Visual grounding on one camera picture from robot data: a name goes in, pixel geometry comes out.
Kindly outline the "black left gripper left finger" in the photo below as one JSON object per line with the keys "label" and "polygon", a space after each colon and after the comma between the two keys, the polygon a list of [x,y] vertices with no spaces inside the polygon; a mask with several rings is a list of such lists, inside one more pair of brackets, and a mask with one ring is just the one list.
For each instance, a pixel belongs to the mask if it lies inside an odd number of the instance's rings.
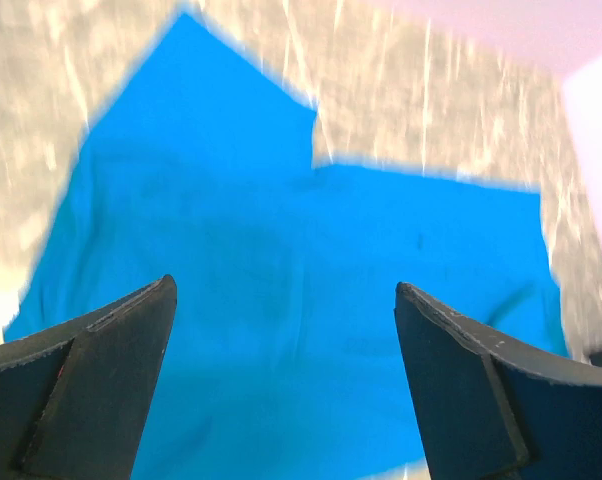
{"label": "black left gripper left finger", "polygon": [[177,305],[163,278],[0,345],[0,479],[128,479]]}

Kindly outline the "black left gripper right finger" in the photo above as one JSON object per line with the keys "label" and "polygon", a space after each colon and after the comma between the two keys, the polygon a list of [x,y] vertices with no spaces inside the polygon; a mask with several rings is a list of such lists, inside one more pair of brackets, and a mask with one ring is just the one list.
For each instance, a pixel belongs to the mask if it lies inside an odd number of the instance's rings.
{"label": "black left gripper right finger", "polygon": [[533,347],[419,288],[395,322],[434,479],[602,480],[602,368]]}

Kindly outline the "blue t-shirt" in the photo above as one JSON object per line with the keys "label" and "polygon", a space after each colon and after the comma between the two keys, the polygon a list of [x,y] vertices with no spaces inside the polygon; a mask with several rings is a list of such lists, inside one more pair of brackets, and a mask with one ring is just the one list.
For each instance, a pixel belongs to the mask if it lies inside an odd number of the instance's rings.
{"label": "blue t-shirt", "polygon": [[315,118],[182,13],[80,150],[6,337],[173,276],[137,479],[357,479],[421,459],[400,282],[567,352],[538,194],[313,168]]}

